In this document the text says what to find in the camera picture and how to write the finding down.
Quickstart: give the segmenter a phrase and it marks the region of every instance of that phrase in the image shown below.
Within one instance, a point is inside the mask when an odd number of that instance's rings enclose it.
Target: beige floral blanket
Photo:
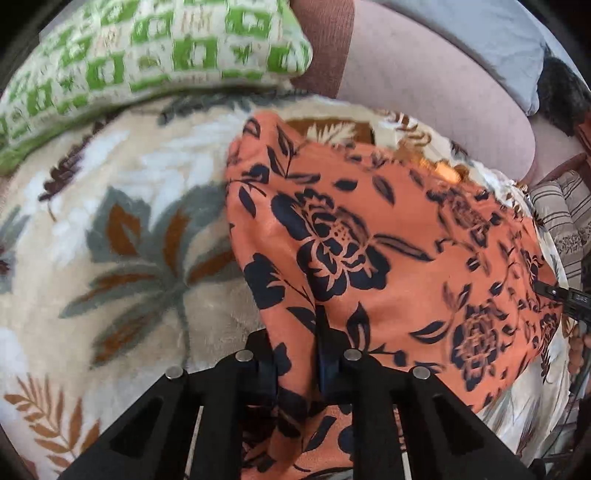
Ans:
[[[0,424],[37,478],[56,478],[167,367],[208,368],[261,327],[223,210],[228,146],[259,108],[311,140],[463,164],[531,214],[512,181],[415,119],[298,92],[160,99],[61,135],[22,165],[0,216]],[[538,359],[481,414],[525,462],[566,403],[562,335],[550,357],[546,383]]]

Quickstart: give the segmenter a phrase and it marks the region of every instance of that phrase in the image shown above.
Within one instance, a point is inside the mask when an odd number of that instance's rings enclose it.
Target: orange object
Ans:
[[[307,141],[270,112],[232,144],[232,247],[280,375],[278,408],[250,411],[243,478],[351,466],[350,406],[315,402],[320,316],[388,367],[429,368],[474,411],[538,354],[547,365],[561,307],[532,289],[556,281],[532,220],[445,163],[420,164]]]

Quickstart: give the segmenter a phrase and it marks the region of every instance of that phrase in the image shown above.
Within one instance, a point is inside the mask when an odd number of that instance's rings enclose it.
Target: brown ribbed fabric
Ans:
[[[335,98],[353,34],[353,0],[291,0],[291,8],[314,50],[312,65],[292,84]]]

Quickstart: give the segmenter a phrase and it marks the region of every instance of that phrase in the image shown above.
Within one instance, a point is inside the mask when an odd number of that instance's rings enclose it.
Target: green and white pillow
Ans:
[[[196,87],[277,85],[312,49],[286,0],[95,0],[33,51],[0,99],[0,174],[99,112]]]

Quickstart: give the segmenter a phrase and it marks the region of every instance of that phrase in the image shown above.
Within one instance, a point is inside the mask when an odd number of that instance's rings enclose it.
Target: black device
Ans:
[[[425,367],[383,367],[316,325],[317,378],[326,404],[352,404],[355,480],[403,480],[399,434],[413,480],[533,480],[513,453]],[[214,368],[172,367],[60,480],[181,480],[203,407],[189,480],[237,480],[246,406],[273,406],[277,370],[266,330]],[[394,407],[400,412],[398,431]]]
[[[538,295],[561,303],[563,314],[576,322],[583,322],[587,326],[587,332],[591,332],[591,295],[575,288],[548,285],[539,280],[534,282],[534,291]],[[570,392],[574,395],[579,394],[583,381],[591,371],[591,349],[587,347],[583,349],[583,360],[583,366],[570,386]]]

